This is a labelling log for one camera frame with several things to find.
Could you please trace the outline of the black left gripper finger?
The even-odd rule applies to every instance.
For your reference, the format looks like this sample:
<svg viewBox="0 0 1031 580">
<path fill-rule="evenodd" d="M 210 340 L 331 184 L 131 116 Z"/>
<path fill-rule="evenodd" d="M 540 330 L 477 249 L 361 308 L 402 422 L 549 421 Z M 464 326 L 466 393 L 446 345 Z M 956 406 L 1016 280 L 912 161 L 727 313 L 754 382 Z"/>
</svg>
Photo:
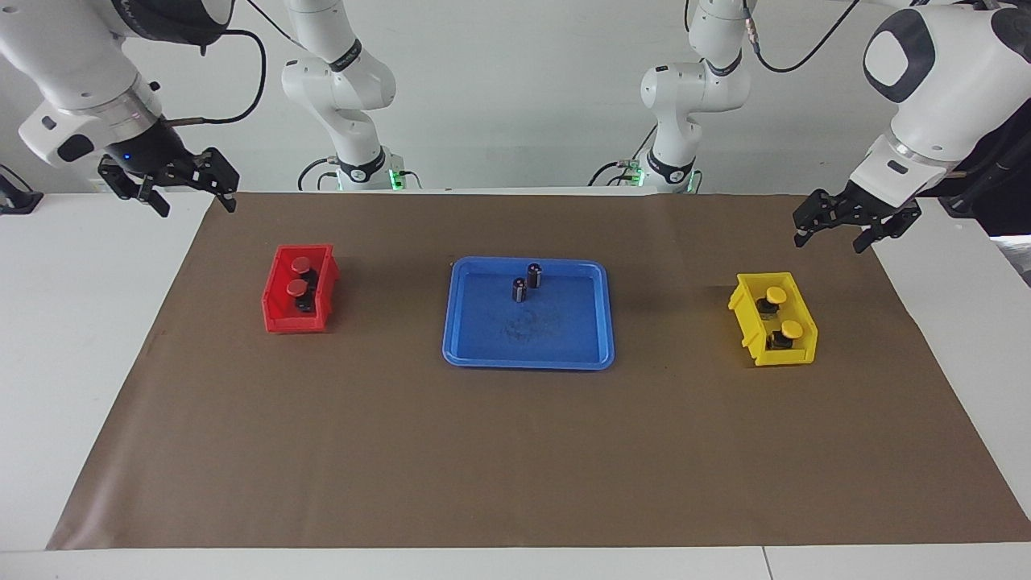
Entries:
<svg viewBox="0 0 1031 580">
<path fill-rule="evenodd" d="M 918 205 L 907 205 L 890 217 L 864 216 L 861 234 L 855 238 L 854 252 L 862 254 L 869 247 L 886 238 L 899 238 L 921 217 Z"/>
<path fill-rule="evenodd" d="M 840 209 L 847 209 L 841 195 L 829 194 L 826 190 L 814 190 L 803 199 L 794 210 L 795 247 L 803 247 L 818 231 L 839 227 L 843 224 Z"/>
</svg>

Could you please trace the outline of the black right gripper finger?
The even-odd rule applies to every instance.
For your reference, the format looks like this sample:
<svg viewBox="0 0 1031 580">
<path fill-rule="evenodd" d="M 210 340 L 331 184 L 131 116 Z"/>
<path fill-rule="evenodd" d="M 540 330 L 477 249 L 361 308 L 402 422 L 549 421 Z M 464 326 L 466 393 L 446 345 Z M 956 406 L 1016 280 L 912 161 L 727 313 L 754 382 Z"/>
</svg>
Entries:
<svg viewBox="0 0 1031 580">
<path fill-rule="evenodd" d="M 193 158 L 193 187 L 206 191 L 217 197 L 222 208 L 235 213 L 235 194 L 240 176 L 229 160 L 217 147 L 206 148 Z"/>
<path fill-rule="evenodd" d="M 138 201 L 139 203 L 143 203 L 143 205 L 149 206 L 163 219 L 169 216 L 170 205 L 155 190 L 152 176 L 145 175 L 143 180 L 136 183 L 136 181 L 130 179 L 129 173 L 121 165 L 118 165 L 118 162 L 110 155 L 104 155 L 100 158 L 98 175 L 122 201 Z"/>
</svg>

